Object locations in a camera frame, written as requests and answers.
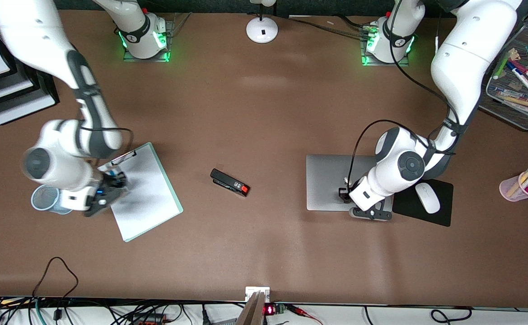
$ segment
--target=brown desk surface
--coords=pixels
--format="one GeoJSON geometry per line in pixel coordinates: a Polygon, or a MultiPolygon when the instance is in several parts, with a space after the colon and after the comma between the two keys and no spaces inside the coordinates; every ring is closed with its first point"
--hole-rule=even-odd
{"type": "MultiPolygon", "coordinates": [[[[245,35],[250,16],[193,14],[172,62],[151,64],[121,61],[105,12],[61,17],[119,126],[137,145],[154,144],[184,212],[125,243],[110,211],[31,208],[37,184],[21,173],[22,154],[47,120],[76,114],[58,81],[59,105],[0,127],[0,294],[30,294],[60,255],[79,277],[76,296],[241,300],[245,286],[260,285],[284,301],[528,307],[528,200],[507,202],[497,189],[528,167],[527,133],[477,114],[441,177],[454,184],[449,228],[310,212],[307,154],[350,154],[376,119],[428,134],[445,114],[440,101],[396,68],[362,66],[354,40],[285,19],[275,41],[258,45],[245,35]],[[214,185],[216,166],[250,195],[214,185]]],[[[346,29],[316,18],[326,20],[346,29]]],[[[423,21],[406,68],[430,86],[435,27],[423,21]]],[[[387,128],[374,127],[359,153],[371,154],[387,128]]],[[[39,294],[72,284],[57,264],[39,294]]]]}

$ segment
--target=round white base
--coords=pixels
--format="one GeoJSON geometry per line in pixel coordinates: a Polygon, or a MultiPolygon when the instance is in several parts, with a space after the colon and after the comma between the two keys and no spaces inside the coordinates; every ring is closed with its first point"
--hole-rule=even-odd
{"type": "Polygon", "coordinates": [[[268,17],[252,19],[246,26],[248,37],[255,43],[268,43],[278,36],[278,25],[268,17]]]}

